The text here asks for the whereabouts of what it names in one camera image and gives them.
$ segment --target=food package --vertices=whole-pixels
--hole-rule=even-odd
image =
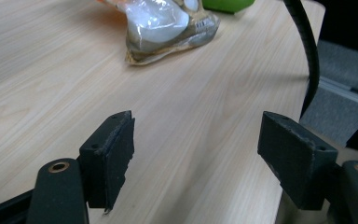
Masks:
[[[98,0],[127,16],[129,64],[152,63],[162,57],[209,43],[219,19],[202,0]]]

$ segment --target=green object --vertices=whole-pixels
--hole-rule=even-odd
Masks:
[[[250,6],[254,1],[255,0],[202,0],[202,4],[206,9],[236,13]]]

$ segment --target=light wood grain surface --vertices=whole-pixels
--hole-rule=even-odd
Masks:
[[[324,9],[304,4],[317,38]],[[299,118],[304,50],[281,1],[216,14],[210,44],[132,67],[124,15],[90,0],[0,0],[0,203],[132,110],[127,181],[91,223],[273,223],[282,190],[256,153],[261,117]]]

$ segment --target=black cable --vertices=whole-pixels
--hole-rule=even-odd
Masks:
[[[307,93],[304,98],[303,107],[301,110],[301,117],[304,115],[313,97],[318,90],[319,84],[319,57],[318,49],[316,47],[313,32],[310,27],[310,21],[308,20],[307,13],[305,12],[300,0],[283,0],[287,7],[293,21],[296,24],[297,30],[300,33],[300,37],[304,46],[305,53],[308,60],[308,68],[310,71],[310,83],[307,88]]]

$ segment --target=plastic bag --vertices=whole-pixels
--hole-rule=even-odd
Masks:
[[[98,0],[128,20],[126,62],[152,63],[167,54],[209,43],[219,19],[202,0]]]

